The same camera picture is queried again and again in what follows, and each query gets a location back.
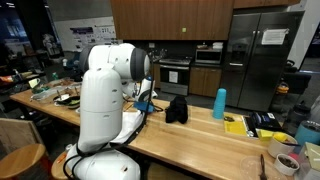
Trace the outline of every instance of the floor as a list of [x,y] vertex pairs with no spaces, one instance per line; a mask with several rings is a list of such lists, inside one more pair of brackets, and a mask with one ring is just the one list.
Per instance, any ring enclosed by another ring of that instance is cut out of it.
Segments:
[[[315,99],[320,95],[319,91],[319,85],[320,85],[320,58],[307,58],[301,68],[301,70],[305,71],[313,71],[312,74],[312,79],[309,83],[309,87],[306,89],[305,93],[299,97],[298,95],[291,95],[289,94],[286,99],[285,99],[285,104],[284,104],[284,113],[275,113],[276,117],[280,120],[283,121],[286,113],[296,102],[300,102],[304,100],[306,102],[307,106],[311,106]],[[55,64],[51,67],[48,67],[46,69],[47,73],[47,78],[48,80],[52,80],[51,74],[53,72],[57,72],[60,77],[68,75],[66,73],[61,64]],[[161,100],[167,100],[171,101],[174,99],[175,95],[173,94],[168,94],[168,93],[163,93],[159,90],[156,90],[158,93],[158,99]],[[8,96],[0,96],[0,102],[3,100],[8,99]],[[199,107],[204,107],[208,109],[213,108],[213,103],[214,103],[214,98],[209,98],[209,97],[203,97],[203,96],[196,96],[196,95],[189,95],[186,97],[186,100],[189,105],[193,106],[199,106]],[[238,109],[234,107],[226,107],[227,112],[233,112],[237,114],[243,114],[243,115],[248,115],[250,111],[248,110],[243,110],[243,109]],[[12,111],[10,113],[4,114],[0,113],[0,117],[7,117],[7,118],[17,118],[21,115],[21,112],[19,110]],[[54,161],[56,157],[64,151],[65,146],[68,144],[74,144],[77,142],[78,137],[79,137],[79,129],[75,127],[70,127],[66,126],[65,124],[60,123],[59,121],[54,121],[53,127],[55,129],[55,140],[51,143],[51,146],[48,147],[50,159]],[[5,156],[5,153],[3,152],[3,148],[1,147],[0,143],[0,159]],[[43,179],[45,174],[39,176],[39,168],[36,167],[32,171],[28,172],[27,175],[22,177],[22,179]]]

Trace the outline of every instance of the kitchen cabinet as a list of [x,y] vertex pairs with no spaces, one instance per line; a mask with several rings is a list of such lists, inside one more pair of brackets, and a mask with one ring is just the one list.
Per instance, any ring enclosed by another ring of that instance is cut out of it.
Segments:
[[153,65],[153,79],[155,80],[155,88],[160,88],[160,64],[154,64]]
[[111,0],[124,40],[227,40],[234,0]]
[[253,8],[263,6],[289,6],[300,3],[300,0],[235,0],[234,9]]
[[215,97],[220,85],[220,78],[220,69],[192,67],[189,93]]

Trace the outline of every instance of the stainless steel refrigerator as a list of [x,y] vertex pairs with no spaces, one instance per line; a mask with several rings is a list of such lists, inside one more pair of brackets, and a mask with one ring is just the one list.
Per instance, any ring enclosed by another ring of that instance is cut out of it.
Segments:
[[[233,16],[220,85],[227,90],[227,105],[268,111],[303,14]],[[287,30],[283,44],[262,43],[268,39],[264,34],[271,32],[269,30],[283,29]]]

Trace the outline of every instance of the kitchen counter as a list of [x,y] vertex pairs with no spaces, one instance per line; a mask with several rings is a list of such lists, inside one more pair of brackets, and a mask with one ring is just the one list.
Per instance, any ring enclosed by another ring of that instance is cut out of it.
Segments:
[[222,69],[223,65],[212,65],[212,64],[199,64],[196,62],[192,62],[191,67],[203,67],[203,68],[216,68],[216,69]]

